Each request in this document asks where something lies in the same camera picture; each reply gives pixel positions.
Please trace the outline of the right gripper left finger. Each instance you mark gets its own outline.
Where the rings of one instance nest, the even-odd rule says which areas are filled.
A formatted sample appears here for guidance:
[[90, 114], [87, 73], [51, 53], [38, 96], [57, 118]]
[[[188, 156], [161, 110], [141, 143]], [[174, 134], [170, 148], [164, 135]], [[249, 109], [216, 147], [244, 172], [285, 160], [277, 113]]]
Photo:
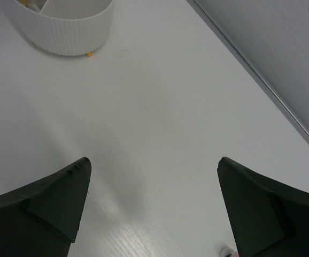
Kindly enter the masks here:
[[67, 256], [75, 242], [91, 177], [83, 157], [0, 195], [0, 256]]

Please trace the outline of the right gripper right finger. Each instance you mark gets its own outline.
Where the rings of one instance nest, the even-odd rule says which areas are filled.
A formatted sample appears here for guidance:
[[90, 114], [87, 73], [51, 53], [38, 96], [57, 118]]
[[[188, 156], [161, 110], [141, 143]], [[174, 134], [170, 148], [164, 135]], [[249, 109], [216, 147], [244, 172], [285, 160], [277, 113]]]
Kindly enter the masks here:
[[228, 157], [217, 173], [239, 256], [309, 256], [309, 193]]

